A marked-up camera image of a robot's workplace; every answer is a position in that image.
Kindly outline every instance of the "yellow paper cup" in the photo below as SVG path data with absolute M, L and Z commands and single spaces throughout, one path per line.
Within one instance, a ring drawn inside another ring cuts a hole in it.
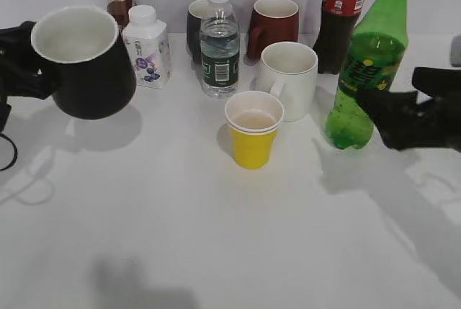
M 236 163 L 245 169 L 260 169 L 269 161 L 283 121 L 282 103 L 262 91 L 245 91 L 230 98 L 224 110 Z

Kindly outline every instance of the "green label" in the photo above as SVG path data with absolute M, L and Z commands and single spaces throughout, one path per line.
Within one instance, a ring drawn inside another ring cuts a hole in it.
M 205 83 L 213 87 L 227 87 L 236 83 L 239 56 L 240 53 L 229 58 L 212 58 L 202 53 Z
M 351 97 L 355 97 L 359 89 L 388 90 L 401 60 L 402 55 L 393 60 L 371 59 L 354 53 L 352 48 L 339 77 L 339 88 Z

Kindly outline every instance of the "cable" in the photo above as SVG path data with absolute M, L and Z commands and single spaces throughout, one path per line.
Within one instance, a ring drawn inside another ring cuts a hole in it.
M 13 140 L 9 138 L 8 136 L 6 136 L 5 134 L 0 134 L 0 138 L 3 138 L 4 140 L 8 141 L 13 146 L 13 159 L 10 161 L 8 165 L 0 169 L 0 172 L 1 172 L 1 171 L 6 171 L 7 169 L 10 169 L 11 167 L 13 167 L 13 165 L 15 165 L 17 161 L 17 146 L 13 142 Z
M 5 134 L 1 133 L 4 129 L 4 123 L 6 124 L 6 120 L 8 119 L 8 115 L 9 115 L 9 112 L 11 110 L 11 107 L 6 103 L 7 102 L 7 94 L 6 94 L 6 89 L 4 88 L 4 85 L 3 85 L 3 80 L 1 79 L 0 77 L 0 112 L 2 114 L 2 116 L 0 117 L 3 117 L 1 125 L 0 125 L 0 138 L 3 138 L 5 141 L 9 142 L 12 147 L 13 147 L 13 159 L 9 162 L 8 165 L 6 165 L 4 168 L 0 169 L 0 172 L 2 171 L 6 171 L 7 169 L 10 169 L 11 167 L 13 167 L 13 165 L 15 165 L 16 161 L 17 161 L 17 146 L 16 144 L 13 142 L 13 140 L 11 138 L 9 138 L 8 136 L 6 136 Z

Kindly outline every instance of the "clear plastic bottle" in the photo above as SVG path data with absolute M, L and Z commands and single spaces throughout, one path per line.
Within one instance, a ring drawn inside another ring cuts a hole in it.
M 200 28 L 203 91 L 227 98 L 237 90 L 240 32 L 230 0 L 208 0 L 207 16 Z

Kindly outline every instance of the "green plastic bottle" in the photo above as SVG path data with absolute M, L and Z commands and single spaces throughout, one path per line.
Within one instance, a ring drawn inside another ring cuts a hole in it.
M 359 89 L 389 89 L 408 46 L 407 0 L 376 0 L 352 33 L 339 75 L 326 135 L 335 147 L 356 149 L 370 140 L 374 125 L 356 103 Z

